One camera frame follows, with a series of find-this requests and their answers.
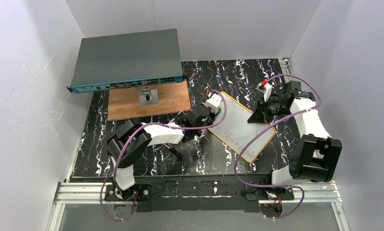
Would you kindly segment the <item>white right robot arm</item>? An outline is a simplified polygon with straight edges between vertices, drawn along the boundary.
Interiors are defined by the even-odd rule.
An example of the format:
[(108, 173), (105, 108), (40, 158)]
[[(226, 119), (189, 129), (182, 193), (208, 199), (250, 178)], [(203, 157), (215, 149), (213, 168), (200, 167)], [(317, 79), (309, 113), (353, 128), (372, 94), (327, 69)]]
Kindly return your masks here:
[(262, 181), (263, 185), (295, 185), (302, 182), (332, 180), (342, 150), (340, 140), (333, 139), (321, 123), (312, 92), (303, 91), (301, 82), (289, 81), (283, 95), (272, 93), (272, 85), (263, 81), (257, 86), (263, 98), (256, 103), (247, 122), (270, 123), (274, 116), (294, 117), (300, 140), (288, 166), (274, 170)]

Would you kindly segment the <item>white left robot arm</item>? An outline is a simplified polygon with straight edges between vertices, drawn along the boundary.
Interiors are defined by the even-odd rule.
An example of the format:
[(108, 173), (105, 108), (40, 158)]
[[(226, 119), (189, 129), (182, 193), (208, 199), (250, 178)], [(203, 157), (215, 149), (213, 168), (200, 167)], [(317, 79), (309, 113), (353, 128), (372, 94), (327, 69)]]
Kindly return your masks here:
[(220, 109), (200, 105), (175, 118), (168, 127), (157, 123), (141, 123), (139, 119), (127, 120), (107, 141), (107, 154), (116, 173), (112, 175), (116, 188), (121, 191), (135, 185), (133, 165), (147, 147), (159, 144), (180, 144), (201, 135), (202, 127), (213, 125)]

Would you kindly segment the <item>yellow-framed whiteboard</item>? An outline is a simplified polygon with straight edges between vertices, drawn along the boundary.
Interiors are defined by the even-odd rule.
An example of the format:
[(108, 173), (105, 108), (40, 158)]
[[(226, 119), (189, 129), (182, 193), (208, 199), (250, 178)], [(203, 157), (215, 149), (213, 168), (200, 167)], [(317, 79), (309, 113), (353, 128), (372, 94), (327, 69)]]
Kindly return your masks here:
[[(249, 124), (247, 120), (253, 112), (237, 102), (227, 93), (222, 91), (221, 94), (225, 99), (227, 110), (224, 110), (224, 103), (221, 103), (219, 105), (220, 112), (216, 116), (214, 123), (218, 123), (224, 114), (226, 116), (221, 123), (208, 130), (235, 153), (240, 154), (248, 142), (266, 129), (268, 124)], [(270, 128), (263, 133), (244, 151), (242, 159), (248, 163), (254, 162), (275, 134), (276, 131), (274, 128)]]

